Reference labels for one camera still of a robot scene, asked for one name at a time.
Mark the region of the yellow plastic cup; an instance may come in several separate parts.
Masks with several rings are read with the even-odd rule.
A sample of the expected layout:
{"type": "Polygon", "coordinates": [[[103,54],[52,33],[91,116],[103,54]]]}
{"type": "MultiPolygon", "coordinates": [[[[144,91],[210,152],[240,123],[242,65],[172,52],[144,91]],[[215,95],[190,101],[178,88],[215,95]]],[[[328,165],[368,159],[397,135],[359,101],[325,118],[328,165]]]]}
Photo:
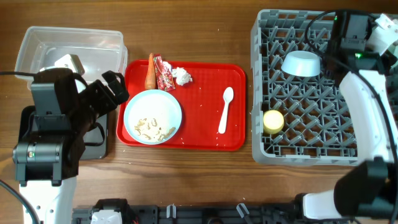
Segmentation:
{"type": "Polygon", "coordinates": [[[269,110],[263,116],[264,132],[276,134],[284,127],[284,116],[277,110],[269,110]]]}

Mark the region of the light blue bowl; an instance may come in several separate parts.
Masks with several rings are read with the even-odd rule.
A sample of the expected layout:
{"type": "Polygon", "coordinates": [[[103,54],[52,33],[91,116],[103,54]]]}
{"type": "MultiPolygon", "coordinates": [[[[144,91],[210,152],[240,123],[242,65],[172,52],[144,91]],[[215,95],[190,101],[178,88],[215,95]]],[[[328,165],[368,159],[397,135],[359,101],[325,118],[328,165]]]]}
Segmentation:
{"type": "Polygon", "coordinates": [[[320,57],[304,50],[289,52],[285,56],[281,69],[285,73],[298,77],[315,77],[320,74],[320,57]]]}

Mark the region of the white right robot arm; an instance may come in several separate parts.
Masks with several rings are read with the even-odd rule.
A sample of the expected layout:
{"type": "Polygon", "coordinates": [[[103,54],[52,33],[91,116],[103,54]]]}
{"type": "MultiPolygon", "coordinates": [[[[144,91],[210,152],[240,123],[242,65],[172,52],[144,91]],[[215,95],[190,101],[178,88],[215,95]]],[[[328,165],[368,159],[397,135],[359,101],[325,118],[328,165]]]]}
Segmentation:
{"type": "Polygon", "coordinates": [[[321,56],[349,109],[358,166],[332,190],[305,194],[302,216],[316,221],[342,218],[397,220],[397,126],[387,96],[387,77],[397,64],[397,21],[385,14],[334,10],[331,37],[321,56]]]}

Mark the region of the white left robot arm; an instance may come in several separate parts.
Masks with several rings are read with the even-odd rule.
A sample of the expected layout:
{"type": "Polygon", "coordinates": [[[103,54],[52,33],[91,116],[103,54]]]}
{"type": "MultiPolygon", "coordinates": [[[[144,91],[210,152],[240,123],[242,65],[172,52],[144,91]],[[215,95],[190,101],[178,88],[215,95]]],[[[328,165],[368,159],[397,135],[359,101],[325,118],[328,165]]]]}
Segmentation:
{"type": "Polygon", "coordinates": [[[69,68],[32,75],[34,106],[25,134],[13,150],[25,223],[70,223],[84,135],[101,128],[97,119],[127,102],[120,73],[87,83],[69,68]]]}

